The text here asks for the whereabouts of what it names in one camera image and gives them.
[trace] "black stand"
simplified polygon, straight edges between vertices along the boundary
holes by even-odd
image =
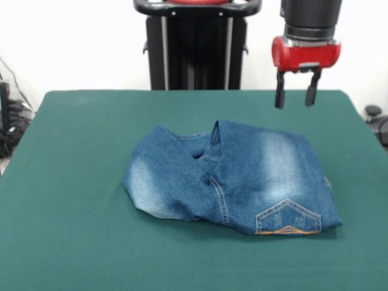
[[[243,16],[259,11],[260,3],[176,5],[135,0],[140,12],[152,15],[147,19],[152,90],[239,89],[247,31]]]

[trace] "green felt surface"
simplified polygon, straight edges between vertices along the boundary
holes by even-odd
[[[51,92],[0,179],[0,290],[387,290],[388,159],[349,98],[274,93]],[[244,236],[136,210],[121,185],[154,126],[216,119],[302,133],[332,183],[342,227]]]

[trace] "folded jeans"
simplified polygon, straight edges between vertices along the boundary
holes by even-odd
[[[157,218],[207,221],[246,235],[309,235],[341,225],[333,193],[301,135],[230,121],[212,132],[152,130],[123,178]]]

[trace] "red robot part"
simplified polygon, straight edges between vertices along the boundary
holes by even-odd
[[[186,5],[218,5],[228,3],[229,0],[169,0],[168,2]]]
[[[289,46],[279,36],[272,43],[273,64],[281,72],[329,68],[335,65],[340,53],[341,44]]]

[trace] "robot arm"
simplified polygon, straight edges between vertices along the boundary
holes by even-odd
[[[334,40],[342,0],[282,0],[284,35],[273,40],[272,58],[278,68],[275,107],[284,106],[284,74],[314,72],[307,89],[306,106],[315,102],[322,69],[333,66],[341,51]]]

